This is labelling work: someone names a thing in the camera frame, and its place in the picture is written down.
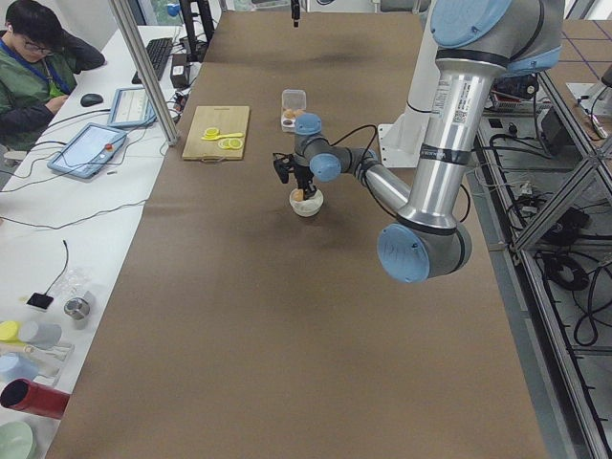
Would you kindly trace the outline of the grey cup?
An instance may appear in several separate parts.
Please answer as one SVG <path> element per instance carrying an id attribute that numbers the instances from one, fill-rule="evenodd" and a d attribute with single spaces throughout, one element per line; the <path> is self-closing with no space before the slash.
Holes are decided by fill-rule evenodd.
<path id="1" fill-rule="evenodd" d="M 56 346 L 62 336 L 61 326 L 55 323 L 24 322 L 18 331 L 18 339 L 41 349 Z"/>

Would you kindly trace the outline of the small black square pad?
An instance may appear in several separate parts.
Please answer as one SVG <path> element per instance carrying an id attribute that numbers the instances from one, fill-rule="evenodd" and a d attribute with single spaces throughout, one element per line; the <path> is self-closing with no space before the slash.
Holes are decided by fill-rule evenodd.
<path id="1" fill-rule="evenodd" d="M 49 306 L 54 302 L 54 298 L 47 294 L 41 293 L 32 293 L 32 295 L 28 298 L 26 304 L 29 306 L 33 306 L 42 311 L 46 311 Z"/>

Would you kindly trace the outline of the black keyboard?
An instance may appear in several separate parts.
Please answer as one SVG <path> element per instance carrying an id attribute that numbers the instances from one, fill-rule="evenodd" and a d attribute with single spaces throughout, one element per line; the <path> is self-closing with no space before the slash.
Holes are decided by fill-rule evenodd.
<path id="1" fill-rule="evenodd" d="M 161 80 L 164 75 L 164 69 L 172 49 L 173 40 L 170 37 L 154 38 L 145 46 L 157 80 Z"/>

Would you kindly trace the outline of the wooden cutting board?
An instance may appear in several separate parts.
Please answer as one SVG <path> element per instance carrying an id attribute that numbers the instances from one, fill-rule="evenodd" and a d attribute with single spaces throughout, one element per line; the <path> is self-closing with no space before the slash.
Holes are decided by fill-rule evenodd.
<path id="1" fill-rule="evenodd" d="M 241 161 L 249 106 L 198 106 L 182 153 L 185 161 Z"/>

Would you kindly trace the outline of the yellow plastic knife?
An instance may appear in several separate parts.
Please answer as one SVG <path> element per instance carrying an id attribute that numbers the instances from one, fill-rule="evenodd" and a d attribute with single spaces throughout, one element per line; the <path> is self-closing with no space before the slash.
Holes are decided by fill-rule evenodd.
<path id="1" fill-rule="evenodd" d="M 230 133 L 230 134 L 216 134 L 216 135 L 204 135 L 201 140 L 204 141 L 219 141 L 222 139 L 240 139 L 243 138 L 243 133 Z"/>

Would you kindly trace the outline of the lemon slice single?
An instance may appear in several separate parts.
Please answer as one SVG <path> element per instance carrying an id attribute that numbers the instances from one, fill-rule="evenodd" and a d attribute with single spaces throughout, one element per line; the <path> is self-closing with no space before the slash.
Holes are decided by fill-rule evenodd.
<path id="1" fill-rule="evenodd" d="M 216 127 L 207 128 L 203 137 L 205 139 L 213 139 L 220 135 L 220 130 Z"/>

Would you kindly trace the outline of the lemon slice stack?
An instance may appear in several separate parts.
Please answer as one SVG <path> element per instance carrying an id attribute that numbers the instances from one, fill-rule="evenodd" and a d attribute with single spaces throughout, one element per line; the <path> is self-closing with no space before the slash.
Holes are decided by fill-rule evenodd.
<path id="1" fill-rule="evenodd" d="M 244 146 L 241 138 L 224 138 L 218 141 L 218 147 L 222 150 L 240 150 Z"/>

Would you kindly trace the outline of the red thermos bottle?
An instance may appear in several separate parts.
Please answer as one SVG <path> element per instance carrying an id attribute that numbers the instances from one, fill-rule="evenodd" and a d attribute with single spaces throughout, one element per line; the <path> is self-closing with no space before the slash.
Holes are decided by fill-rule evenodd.
<path id="1" fill-rule="evenodd" d="M 1 391 L 1 405 L 4 408 L 60 420 L 71 395 L 51 386 L 17 379 L 9 382 Z"/>

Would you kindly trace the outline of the white bowl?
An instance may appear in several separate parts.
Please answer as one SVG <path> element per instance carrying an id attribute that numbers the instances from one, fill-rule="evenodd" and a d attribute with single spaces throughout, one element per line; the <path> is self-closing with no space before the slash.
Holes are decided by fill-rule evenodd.
<path id="1" fill-rule="evenodd" d="M 294 213 L 300 217 L 311 217 L 315 216 L 323 206 L 324 196 L 320 190 L 317 190 L 315 196 L 311 199 L 304 199 L 301 202 L 297 202 L 293 199 L 293 193 L 297 188 L 293 189 L 289 195 L 290 206 Z"/>

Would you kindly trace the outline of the yellow cup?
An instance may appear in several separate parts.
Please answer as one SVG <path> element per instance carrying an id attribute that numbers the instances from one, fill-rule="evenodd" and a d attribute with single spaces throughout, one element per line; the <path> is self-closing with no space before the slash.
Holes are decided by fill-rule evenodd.
<path id="1" fill-rule="evenodd" d="M 14 320 L 6 320 L 0 322 L 0 341 L 1 342 L 18 342 L 19 330 L 21 323 Z"/>

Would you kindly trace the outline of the near teach pendant tablet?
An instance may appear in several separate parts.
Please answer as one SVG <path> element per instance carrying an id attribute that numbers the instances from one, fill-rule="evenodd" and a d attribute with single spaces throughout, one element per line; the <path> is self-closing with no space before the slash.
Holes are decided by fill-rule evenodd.
<path id="1" fill-rule="evenodd" d="M 47 167 L 59 174 L 89 179 L 114 158 L 126 139 L 127 133 L 121 129 L 88 123 L 49 160 Z"/>

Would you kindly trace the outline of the far teach pendant tablet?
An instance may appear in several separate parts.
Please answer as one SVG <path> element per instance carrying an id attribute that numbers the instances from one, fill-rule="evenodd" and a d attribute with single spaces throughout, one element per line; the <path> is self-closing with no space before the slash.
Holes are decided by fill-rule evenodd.
<path id="1" fill-rule="evenodd" d="M 153 106 L 142 86 L 115 92 L 107 124 L 115 128 L 144 127 L 156 119 Z"/>

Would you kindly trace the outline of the seated person green jacket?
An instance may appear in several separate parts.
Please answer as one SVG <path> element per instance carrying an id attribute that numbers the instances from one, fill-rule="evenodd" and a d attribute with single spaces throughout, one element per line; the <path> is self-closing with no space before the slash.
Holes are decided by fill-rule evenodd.
<path id="1" fill-rule="evenodd" d="M 76 75 L 104 63 L 104 55 L 66 32 L 51 9 L 12 2 L 1 32 L 1 145 L 31 149 L 77 87 Z"/>

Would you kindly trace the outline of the light blue cup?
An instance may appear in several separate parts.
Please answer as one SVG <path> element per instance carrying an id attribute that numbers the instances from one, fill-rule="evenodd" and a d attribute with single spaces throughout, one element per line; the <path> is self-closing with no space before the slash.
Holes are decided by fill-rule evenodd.
<path id="1" fill-rule="evenodd" d="M 7 353 L 0 358 L 1 380 L 11 382 L 17 379 L 34 380 L 39 375 L 38 365 L 22 354 Z"/>

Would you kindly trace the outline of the black computer mouse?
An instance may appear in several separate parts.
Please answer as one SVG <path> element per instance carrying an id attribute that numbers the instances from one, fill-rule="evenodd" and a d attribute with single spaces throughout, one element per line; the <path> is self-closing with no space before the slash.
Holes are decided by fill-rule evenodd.
<path id="1" fill-rule="evenodd" d="M 100 94 L 88 93 L 81 97 L 80 105 L 82 107 L 92 107 L 94 105 L 98 105 L 104 102 L 103 96 Z"/>

